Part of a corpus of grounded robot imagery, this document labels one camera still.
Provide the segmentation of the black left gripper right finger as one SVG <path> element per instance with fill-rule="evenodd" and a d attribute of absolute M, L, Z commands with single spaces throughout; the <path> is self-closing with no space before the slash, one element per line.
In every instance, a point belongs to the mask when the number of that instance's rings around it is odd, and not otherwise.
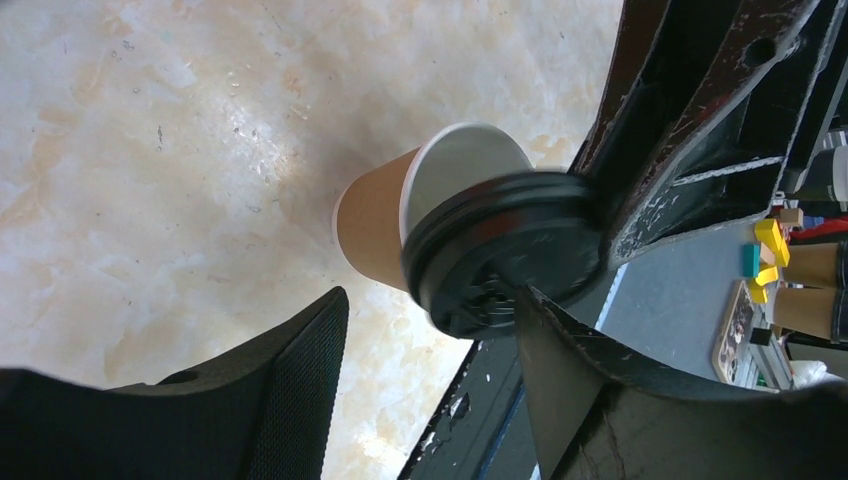
<path fill-rule="evenodd" d="M 515 326 L 545 479 L 843 479 L 847 385 L 766 393 L 683 372 L 526 287 Z"/>

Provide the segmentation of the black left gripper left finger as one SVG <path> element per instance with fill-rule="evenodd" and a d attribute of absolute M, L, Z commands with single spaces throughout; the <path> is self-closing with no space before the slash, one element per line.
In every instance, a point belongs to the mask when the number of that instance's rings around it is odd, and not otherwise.
<path fill-rule="evenodd" d="M 5 479 L 317 479 L 345 349 L 333 288 L 290 320 L 156 384 L 101 390 L 1 372 Z"/>

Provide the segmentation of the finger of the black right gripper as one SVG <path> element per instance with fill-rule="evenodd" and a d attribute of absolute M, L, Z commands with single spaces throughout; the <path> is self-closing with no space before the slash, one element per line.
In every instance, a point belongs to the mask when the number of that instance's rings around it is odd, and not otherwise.
<path fill-rule="evenodd" d="M 762 218 L 842 99 L 838 1 L 626 1 L 572 171 L 597 189 L 612 268 Z"/>

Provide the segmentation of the black coffee cup lid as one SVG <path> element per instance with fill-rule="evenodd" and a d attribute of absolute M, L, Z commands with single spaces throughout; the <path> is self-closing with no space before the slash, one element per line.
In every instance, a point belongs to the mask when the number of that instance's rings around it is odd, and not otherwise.
<path fill-rule="evenodd" d="M 409 233 L 407 289 L 446 335 L 509 337 L 522 288 L 569 303 L 601 277 L 596 202 L 590 183 L 562 171 L 508 174 L 461 191 Z"/>

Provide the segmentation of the brown paper coffee cup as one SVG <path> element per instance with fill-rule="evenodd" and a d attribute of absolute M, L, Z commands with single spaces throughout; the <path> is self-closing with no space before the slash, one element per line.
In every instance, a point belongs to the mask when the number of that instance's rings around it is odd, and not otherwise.
<path fill-rule="evenodd" d="M 524 150 L 500 128 L 449 125 L 343 191 L 333 212 L 335 243 L 359 274 L 407 291 L 402 247 L 427 214 L 479 183 L 532 169 Z"/>

